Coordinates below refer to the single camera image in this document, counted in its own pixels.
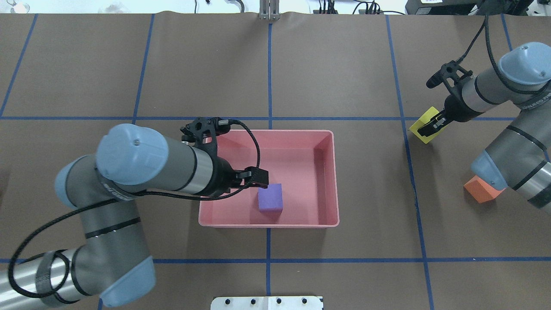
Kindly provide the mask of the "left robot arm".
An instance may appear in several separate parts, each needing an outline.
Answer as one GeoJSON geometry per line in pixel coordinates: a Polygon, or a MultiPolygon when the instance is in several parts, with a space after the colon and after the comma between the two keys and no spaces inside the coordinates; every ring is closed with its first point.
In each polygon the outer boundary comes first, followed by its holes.
{"type": "Polygon", "coordinates": [[[217,137],[232,125],[243,123],[199,118],[181,129],[182,142],[147,127],[114,126],[94,154],[59,171],[55,191],[71,212],[36,229],[16,249],[1,273],[1,308],[61,308],[95,295],[104,306],[119,307],[148,294],[156,276],[136,199],[158,195],[207,202],[268,187],[255,137],[253,167],[234,170],[218,157],[217,137]],[[16,262],[39,233],[75,215],[84,228],[84,245],[16,262]]]}

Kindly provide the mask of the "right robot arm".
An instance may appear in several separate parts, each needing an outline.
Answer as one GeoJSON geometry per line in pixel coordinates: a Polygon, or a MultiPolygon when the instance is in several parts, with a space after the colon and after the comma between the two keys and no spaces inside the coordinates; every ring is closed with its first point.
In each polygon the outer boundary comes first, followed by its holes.
{"type": "Polygon", "coordinates": [[[462,59],[445,63],[428,79],[428,88],[449,91],[443,110],[429,109],[411,131],[425,143],[451,122],[467,122],[512,102],[518,116],[476,157],[471,170],[492,188],[511,188],[531,205],[550,212],[550,47],[529,42],[506,53],[474,76],[462,59]]]}

